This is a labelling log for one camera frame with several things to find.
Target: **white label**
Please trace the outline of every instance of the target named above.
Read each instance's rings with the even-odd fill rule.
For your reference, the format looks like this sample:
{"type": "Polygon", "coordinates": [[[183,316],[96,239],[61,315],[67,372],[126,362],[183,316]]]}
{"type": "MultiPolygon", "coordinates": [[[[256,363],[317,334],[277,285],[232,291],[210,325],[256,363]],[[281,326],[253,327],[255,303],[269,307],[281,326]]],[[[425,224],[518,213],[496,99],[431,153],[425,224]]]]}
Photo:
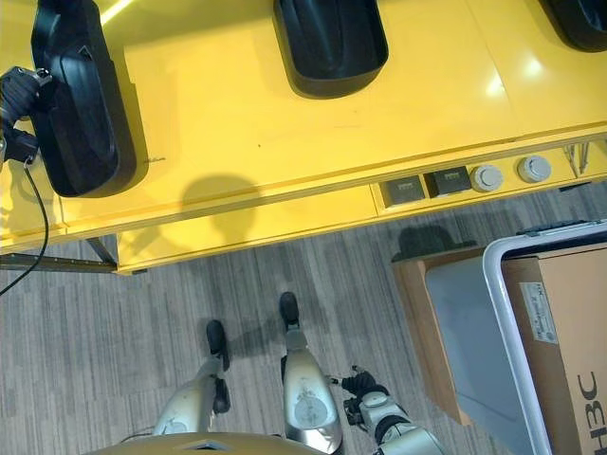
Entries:
{"type": "Polygon", "coordinates": [[[541,282],[520,282],[533,337],[538,341],[559,344],[546,291],[541,282]]]}

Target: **black bracket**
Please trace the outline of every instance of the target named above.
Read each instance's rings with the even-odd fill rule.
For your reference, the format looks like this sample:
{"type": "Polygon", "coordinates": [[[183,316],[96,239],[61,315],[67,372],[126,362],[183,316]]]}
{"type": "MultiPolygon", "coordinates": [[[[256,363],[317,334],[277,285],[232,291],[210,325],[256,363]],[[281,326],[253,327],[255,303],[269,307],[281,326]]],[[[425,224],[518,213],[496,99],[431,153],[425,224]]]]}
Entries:
{"type": "Polygon", "coordinates": [[[35,158],[38,154],[38,139],[29,133],[12,130],[4,138],[0,138],[4,142],[5,154],[3,162],[8,159],[14,159],[20,163],[25,163],[29,158],[35,158]]]}
{"type": "MultiPolygon", "coordinates": [[[[86,261],[82,259],[67,259],[44,257],[36,271],[39,272],[75,272],[75,273],[116,273],[118,264],[112,254],[107,250],[99,237],[87,240],[100,261],[86,261]]],[[[30,254],[7,254],[0,256],[0,270],[27,270],[37,260],[37,256],[30,254]]]]}

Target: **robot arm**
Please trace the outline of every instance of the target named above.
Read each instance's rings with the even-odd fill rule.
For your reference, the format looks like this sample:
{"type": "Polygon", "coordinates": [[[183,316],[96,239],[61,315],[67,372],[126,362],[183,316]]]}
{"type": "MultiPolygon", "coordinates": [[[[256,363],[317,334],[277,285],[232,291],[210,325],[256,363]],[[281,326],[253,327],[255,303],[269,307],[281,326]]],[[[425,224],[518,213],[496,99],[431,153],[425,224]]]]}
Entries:
{"type": "Polygon", "coordinates": [[[344,402],[348,423],[365,429],[378,445],[374,455],[447,455],[426,429],[412,423],[385,387],[367,372],[353,367],[356,376],[341,386],[354,394],[344,402]]]}

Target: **round knob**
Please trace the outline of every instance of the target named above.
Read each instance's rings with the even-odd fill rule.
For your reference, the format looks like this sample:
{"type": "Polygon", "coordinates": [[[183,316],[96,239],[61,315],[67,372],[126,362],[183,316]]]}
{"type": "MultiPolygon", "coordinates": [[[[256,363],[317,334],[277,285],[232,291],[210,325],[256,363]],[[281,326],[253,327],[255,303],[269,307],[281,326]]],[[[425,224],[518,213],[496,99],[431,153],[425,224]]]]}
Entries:
{"type": "Polygon", "coordinates": [[[529,156],[519,163],[519,175],[527,183],[540,183],[552,173],[548,160],[542,156],[529,156]]]}
{"type": "Polygon", "coordinates": [[[480,192],[495,191],[504,183],[502,171],[491,165],[479,166],[472,171],[472,187],[480,192]]]}

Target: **gray knob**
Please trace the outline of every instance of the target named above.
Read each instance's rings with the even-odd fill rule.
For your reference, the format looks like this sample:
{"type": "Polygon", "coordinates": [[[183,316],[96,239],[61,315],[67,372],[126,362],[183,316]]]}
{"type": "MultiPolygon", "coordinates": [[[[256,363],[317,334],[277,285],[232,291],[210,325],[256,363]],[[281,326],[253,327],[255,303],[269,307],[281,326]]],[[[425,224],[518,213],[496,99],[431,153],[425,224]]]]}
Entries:
{"type": "Polygon", "coordinates": [[[519,176],[527,183],[540,183],[552,173],[548,160],[542,156],[528,156],[519,163],[519,176]]]}
{"type": "Polygon", "coordinates": [[[496,191],[504,183],[502,171],[491,165],[479,166],[471,177],[472,187],[480,192],[496,191]]]}
{"type": "Polygon", "coordinates": [[[362,403],[367,408],[376,408],[388,401],[386,395],[380,391],[371,391],[362,397],[362,403]]]}

